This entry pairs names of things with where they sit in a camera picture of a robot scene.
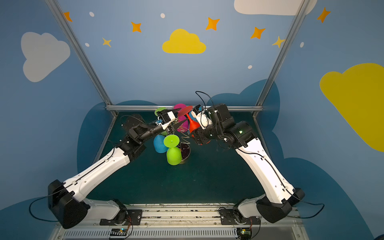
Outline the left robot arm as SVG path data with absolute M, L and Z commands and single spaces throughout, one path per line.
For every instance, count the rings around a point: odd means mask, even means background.
M 126 135 L 108 154 L 81 173 L 64 182 L 55 180 L 48 186 L 48 207 L 64 229 L 82 221 L 116 221 L 128 223 L 127 208 L 119 201 L 87 200 L 87 195 L 105 179 L 137 159 L 144 143 L 162 132 L 176 131 L 182 124 L 176 110 L 158 112 L 158 119 L 145 123 L 140 115 L 127 115 L 122 127 Z

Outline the red wine glass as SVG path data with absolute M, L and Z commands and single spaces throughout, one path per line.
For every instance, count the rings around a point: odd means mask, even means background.
M 200 124 L 196 121 L 194 121 L 190 116 L 189 113 L 193 110 L 193 106 L 187 106 L 181 110 L 178 111 L 178 117 L 180 116 L 187 116 L 189 120 L 189 132 L 192 133 L 193 131 L 197 130 L 200 128 Z

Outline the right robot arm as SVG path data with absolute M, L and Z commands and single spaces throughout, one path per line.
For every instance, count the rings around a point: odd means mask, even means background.
M 300 188 L 294 188 L 276 168 L 261 140 L 246 121 L 235 122 L 225 104 L 208 109 L 193 107 L 186 116 L 190 119 L 190 136 L 198 145 L 218 140 L 234 149 L 250 167 L 264 189 L 264 194 L 237 203 L 234 218 L 243 224 L 252 217 L 262 217 L 276 223 L 287 217 L 305 196 Z

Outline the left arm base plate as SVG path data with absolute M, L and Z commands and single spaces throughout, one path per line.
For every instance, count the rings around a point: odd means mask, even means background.
M 101 219 L 100 226 L 139 226 L 143 210 L 120 210 L 111 220 Z

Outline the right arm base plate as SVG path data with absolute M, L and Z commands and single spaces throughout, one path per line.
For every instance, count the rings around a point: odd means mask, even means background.
M 258 225 L 261 223 L 259 216 L 244 218 L 233 209 L 219 208 L 220 221 L 222 225 Z

